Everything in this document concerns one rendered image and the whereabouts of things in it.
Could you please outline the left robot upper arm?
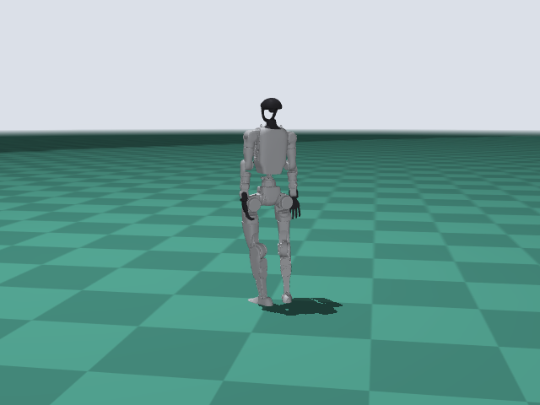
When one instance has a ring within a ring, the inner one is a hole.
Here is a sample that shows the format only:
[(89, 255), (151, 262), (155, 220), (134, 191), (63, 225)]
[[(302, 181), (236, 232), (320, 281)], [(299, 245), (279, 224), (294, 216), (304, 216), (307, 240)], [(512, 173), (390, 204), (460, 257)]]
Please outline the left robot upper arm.
[(259, 132), (259, 129), (247, 130), (244, 132), (243, 160), (245, 161), (246, 170), (252, 170), (254, 167), (254, 163), (252, 161), (255, 147), (254, 142), (258, 139)]

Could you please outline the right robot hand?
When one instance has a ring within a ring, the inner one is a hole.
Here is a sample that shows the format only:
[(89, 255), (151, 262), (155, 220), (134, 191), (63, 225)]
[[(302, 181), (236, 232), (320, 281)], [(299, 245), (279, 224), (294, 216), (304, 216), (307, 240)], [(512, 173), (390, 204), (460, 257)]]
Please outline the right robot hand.
[[(298, 208), (299, 217), (300, 217), (300, 203), (296, 199), (296, 198), (298, 198), (298, 190), (296, 190), (296, 195), (297, 195), (296, 197), (291, 197), (293, 199), (293, 205), (289, 209), (290, 212), (291, 212), (291, 209), (292, 209), (292, 219), (294, 218), (294, 210), (295, 210), (295, 218), (297, 218), (297, 208)], [(290, 194), (289, 194), (289, 196), (290, 196)]]

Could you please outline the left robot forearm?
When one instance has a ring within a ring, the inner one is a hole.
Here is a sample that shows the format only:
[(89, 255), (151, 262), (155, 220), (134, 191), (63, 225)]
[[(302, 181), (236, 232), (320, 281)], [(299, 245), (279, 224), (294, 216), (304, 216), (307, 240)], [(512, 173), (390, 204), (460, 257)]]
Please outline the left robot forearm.
[(245, 161), (242, 160), (240, 162), (240, 197), (242, 198), (241, 194), (242, 192), (247, 193), (247, 197), (249, 197), (248, 190), (250, 188), (250, 177), (251, 173), (246, 171)]

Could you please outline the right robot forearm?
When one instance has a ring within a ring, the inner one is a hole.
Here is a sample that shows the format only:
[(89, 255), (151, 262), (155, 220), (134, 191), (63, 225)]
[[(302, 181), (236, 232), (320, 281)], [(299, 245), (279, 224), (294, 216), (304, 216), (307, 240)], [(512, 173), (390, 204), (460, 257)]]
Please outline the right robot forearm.
[(289, 182), (289, 194), (291, 197), (296, 197), (296, 190), (297, 190), (297, 175), (298, 175), (298, 170), (297, 170), (297, 165), (295, 167), (295, 169), (293, 170), (288, 170), (287, 172), (287, 176), (288, 176), (288, 182)]

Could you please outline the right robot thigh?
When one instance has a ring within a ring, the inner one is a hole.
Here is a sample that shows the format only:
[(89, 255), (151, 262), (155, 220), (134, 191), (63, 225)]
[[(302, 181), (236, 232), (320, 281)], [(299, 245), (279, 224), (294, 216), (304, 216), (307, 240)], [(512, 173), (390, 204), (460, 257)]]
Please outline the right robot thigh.
[(288, 242), (289, 241), (289, 226), (291, 220), (291, 212), (289, 209), (293, 205), (293, 199), (285, 194), (280, 193), (280, 203), (274, 205), (275, 219), (278, 221), (278, 254), (283, 255), (283, 257), (288, 256)]

